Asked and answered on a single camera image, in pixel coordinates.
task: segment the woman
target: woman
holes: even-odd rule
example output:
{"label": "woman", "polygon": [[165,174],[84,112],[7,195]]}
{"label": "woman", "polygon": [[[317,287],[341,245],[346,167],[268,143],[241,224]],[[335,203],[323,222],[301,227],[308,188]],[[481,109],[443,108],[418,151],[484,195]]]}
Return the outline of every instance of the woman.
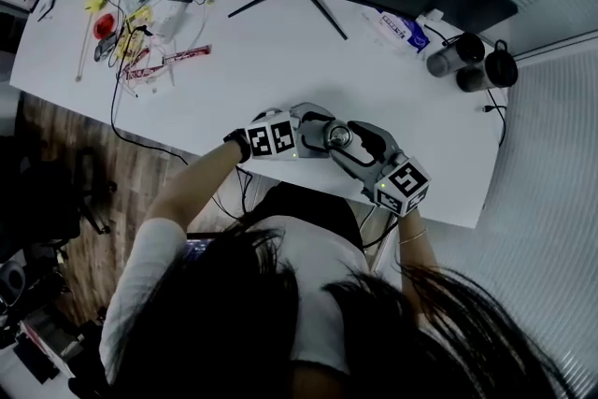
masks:
{"label": "woman", "polygon": [[249,157],[226,139],[137,233],[100,347],[110,396],[573,397],[500,304],[436,267],[417,210],[399,223],[401,291],[368,274],[347,202],[286,184],[187,250],[187,226]]}

